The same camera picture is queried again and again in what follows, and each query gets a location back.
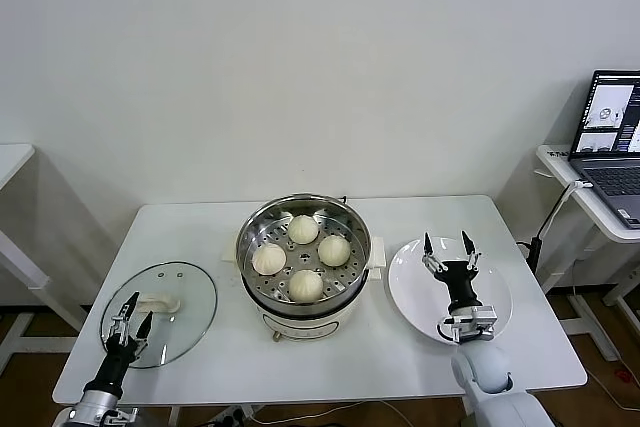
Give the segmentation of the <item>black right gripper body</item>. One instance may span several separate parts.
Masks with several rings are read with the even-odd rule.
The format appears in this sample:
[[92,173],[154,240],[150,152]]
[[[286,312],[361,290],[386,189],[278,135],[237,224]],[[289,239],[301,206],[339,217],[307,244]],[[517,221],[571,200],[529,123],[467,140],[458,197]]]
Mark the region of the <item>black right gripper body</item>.
[[481,305],[476,292],[472,287],[472,280],[478,271],[468,268],[468,262],[463,260],[446,261],[444,266],[437,270],[434,277],[444,283],[450,298],[448,312]]

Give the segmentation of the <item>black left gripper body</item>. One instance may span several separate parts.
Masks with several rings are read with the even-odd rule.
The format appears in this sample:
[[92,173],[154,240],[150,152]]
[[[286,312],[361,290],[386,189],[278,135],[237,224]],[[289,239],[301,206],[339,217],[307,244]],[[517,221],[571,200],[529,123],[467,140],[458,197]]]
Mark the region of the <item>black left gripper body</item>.
[[106,356],[96,376],[85,385],[83,391],[100,391],[121,396],[126,372],[129,365],[136,360],[137,342],[128,336],[125,344],[121,344],[120,336],[113,335],[107,339],[106,349]]

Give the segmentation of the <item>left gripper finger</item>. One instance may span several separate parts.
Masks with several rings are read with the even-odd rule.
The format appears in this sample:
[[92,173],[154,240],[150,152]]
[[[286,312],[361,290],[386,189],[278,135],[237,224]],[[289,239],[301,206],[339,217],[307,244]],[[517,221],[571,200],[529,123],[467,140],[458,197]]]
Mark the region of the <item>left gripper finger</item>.
[[139,358],[148,345],[148,337],[152,327],[153,312],[149,311],[141,322],[133,340],[135,343],[134,357]]
[[109,337],[115,337],[120,345],[128,344],[130,319],[135,311],[139,292],[135,291],[122,305],[119,312],[112,317]]

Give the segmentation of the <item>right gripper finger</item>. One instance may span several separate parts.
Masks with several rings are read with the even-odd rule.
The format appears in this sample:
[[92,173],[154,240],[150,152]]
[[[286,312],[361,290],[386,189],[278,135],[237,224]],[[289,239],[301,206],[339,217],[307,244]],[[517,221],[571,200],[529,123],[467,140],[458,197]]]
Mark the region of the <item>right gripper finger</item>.
[[424,233],[422,263],[434,276],[447,271],[447,266],[436,256],[427,232]]
[[463,246],[467,255],[466,269],[475,273],[479,272],[478,261],[482,256],[482,253],[476,249],[475,243],[469,237],[466,231],[461,231]]

